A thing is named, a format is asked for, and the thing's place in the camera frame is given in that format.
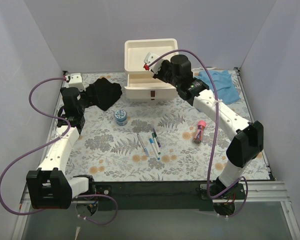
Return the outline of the cream three-drawer organizer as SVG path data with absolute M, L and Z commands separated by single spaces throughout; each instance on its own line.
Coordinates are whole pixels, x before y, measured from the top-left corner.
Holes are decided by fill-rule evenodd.
M 153 78 L 154 73 L 144 69 L 144 59 L 151 52 L 162 56 L 178 49 L 174 38 L 128 40 L 124 44 L 124 69 L 127 75 L 126 97 L 135 102 L 167 101 L 178 96 L 172 85 Z

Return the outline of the pink-capped tube of pencils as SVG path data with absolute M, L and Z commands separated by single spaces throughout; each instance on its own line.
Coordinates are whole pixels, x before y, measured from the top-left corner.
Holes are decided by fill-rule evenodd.
M 197 130 L 193 136 L 193 142 L 196 144 L 200 144 L 202 142 L 202 137 L 204 130 L 206 128 L 207 123 L 203 120 L 200 120 L 197 124 Z

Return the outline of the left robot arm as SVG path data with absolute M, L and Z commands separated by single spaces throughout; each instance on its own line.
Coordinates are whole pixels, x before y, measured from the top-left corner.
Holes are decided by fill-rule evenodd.
M 60 89 L 63 114 L 58 115 L 54 142 L 37 170 L 26 176 L 31 205 L 34 209 L 67 209 L 74 198 L 81 195 L 85 200 L 96 196 L 91 175 L 78 175 L 71 180 L 65 177 L 66 165 L 72 148 L 79 139 L 85 124 L 85 109 L 89 101 L 84 86 Z

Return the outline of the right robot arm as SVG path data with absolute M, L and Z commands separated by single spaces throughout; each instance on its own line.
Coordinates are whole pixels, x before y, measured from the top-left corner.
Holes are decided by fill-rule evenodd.
M 264 127 L 259 121 L 250 122 L 224 104 L 217 91 L 194 76 L 191 62 L 183 54 L 166 60 L 150 53 L 144 59 L 147 71 L 176 88 L 178 95 L 198 111 L 215 122 L 215 129 L 222 129 L 230 140 L 226 150 L 227 163 L 215 184 L 208 184 L 210 199 L 227 199 L 235 192 L 234 186 L 243 178 L 246 167 L 264 149 Z

